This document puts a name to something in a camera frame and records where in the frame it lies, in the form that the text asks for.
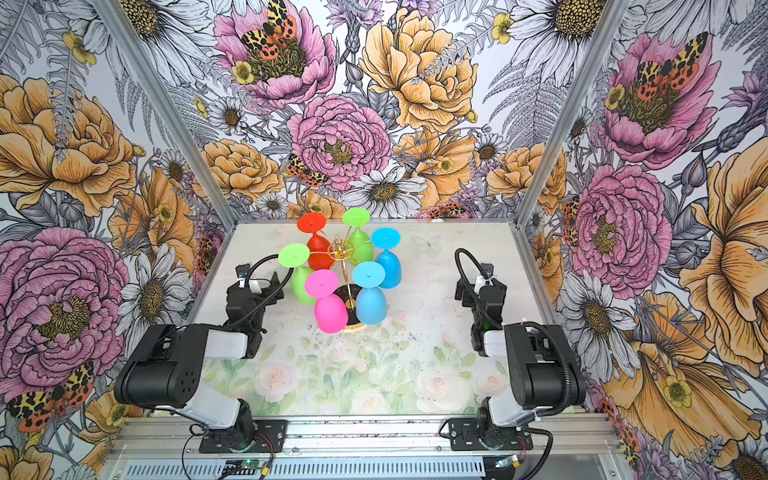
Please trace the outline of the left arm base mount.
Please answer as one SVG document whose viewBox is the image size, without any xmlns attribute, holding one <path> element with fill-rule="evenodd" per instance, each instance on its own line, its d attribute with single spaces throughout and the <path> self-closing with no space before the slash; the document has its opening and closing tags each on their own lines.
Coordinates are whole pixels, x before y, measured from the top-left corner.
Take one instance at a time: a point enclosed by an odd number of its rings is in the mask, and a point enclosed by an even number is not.
<svg viewBox="0 0 768 480">
<path fill-rule="evenodd" d="M 233 426 L 211 430 L 203 436 L 199 452 L 202 454 L 228 453 L 280 453 L 287 438 L 287 420 L 252 421 L 250 427 Z"/>
</svg>

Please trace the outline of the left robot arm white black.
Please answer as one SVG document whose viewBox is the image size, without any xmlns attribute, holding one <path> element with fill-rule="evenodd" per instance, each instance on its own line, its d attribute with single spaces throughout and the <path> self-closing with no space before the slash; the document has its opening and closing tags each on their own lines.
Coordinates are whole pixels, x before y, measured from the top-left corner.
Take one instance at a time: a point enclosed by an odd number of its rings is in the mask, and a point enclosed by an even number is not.
<svg viewBox="0 0 768 480">
<path fill-rule="evenodd" d="M 218 448 L 245 451 L 269 443 L 257 431 L 250 406 L 229 397 L 203 380 L 204 363 L 210 360 L 251 360 L 261 346 L 266 308 L 284 298 L 284 288 L 294 270 L 274 275 L 262 293 L 251 290 L 257 267 L 227 290 L 227 320 L 221 325 L 193 323 L 182 327 L 155 325 L 146 330 L 119 373 L 116 400 L 142 409 L 163 411 L 196 422 L 203 438 Z"/>
</svg>

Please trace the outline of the blue wine glass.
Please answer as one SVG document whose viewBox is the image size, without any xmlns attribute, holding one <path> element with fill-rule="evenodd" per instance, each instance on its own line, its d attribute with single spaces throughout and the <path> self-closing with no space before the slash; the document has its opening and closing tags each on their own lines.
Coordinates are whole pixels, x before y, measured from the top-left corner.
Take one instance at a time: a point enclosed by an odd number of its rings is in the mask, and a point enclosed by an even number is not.
<svg viewBox="0 0 768 480">
<path fill-rule="evenodd" d="M 393 252 L 401 242 L 400 233 L 393 228 L 377 229 L 371 236 L 372 244 L 380 250 L 375 261 L 384 268 L 385 278 L 380 287 L 394 289 L 402 281 L 402 267 L 400 259 Z"/>
<path fill-rule="evenodd" d="M 360 287 L 356 297 L 355 312 L 360 323 L 381 324 L 387 316 L 387 300 L 381 289 L 385 269 L 375 261 L 359 264 L 353 271 L 353 280 Z"/>
</svg>

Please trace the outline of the pink wine glass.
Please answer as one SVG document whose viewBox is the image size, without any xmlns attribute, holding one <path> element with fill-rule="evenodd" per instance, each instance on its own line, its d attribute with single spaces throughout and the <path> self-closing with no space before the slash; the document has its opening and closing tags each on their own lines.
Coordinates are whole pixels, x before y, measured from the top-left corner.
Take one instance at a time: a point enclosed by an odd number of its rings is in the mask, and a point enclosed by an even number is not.
<svg viewBox="0 0 768 480">
<path fill-rule="evenodd" d="M 349 319 L 345 302 L 335 294 L 338 287 L 337 275 L 328 269 L 314 271 L 305 281 L 307 294 L 316 300 L 314 316 L 318 328 L 327 334 L 344 330 Z"/>
</svg>

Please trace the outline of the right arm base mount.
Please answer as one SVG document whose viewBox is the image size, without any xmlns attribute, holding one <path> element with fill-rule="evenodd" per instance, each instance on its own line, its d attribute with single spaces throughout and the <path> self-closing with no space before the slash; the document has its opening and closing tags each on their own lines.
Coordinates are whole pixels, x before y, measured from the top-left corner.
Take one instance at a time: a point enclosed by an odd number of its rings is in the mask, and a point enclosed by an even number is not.
<svg viewBox="0 0 768 480">
<path fill-rule="evenodd" d="M 514 427 L 498 427 L 476 418 L 446 419 L 439 435 L 447 439 L 452 451 L 513 451 L 533 447 L 532 437 Z"/>
</svg>

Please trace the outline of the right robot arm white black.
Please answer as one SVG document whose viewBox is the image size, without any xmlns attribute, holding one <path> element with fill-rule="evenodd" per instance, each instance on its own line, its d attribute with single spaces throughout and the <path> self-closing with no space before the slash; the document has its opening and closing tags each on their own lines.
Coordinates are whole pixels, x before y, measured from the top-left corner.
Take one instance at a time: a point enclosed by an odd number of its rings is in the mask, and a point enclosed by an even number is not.
<svg viewBox="0 0 768 480">
<path fill-rule="evenodd" d="M 585 380 L 562 327 L 529 320 L 504 324 L 506 291 L 488 271 L 473 282 L 459 272 L 454 298 L 473 315 L 471 346 L 505 368 L 502 376 L 508 385 L 482 398 L 474 420 L 447 421 L 454 451 L 529 449 L 530 424 L 558 415 L 586 396 Z"/>
</svg>

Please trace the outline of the blue wine glass front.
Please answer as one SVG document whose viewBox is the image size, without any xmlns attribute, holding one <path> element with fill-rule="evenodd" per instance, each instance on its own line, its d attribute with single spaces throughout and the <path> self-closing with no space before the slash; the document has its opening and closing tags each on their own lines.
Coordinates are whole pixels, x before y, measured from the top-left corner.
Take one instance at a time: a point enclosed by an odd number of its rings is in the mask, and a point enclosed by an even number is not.
<svg viewBox="0 0 768 480">
<path fill-rule="evenodd" d="M 387 316 L 387 300 L 381 289 L 385 269 L 375 261 L 359 264 L 353 271 L 353 280 L 360 287 L 356 297 L 355 312 L 360 323 L 381 324 Z"/>
</svg>

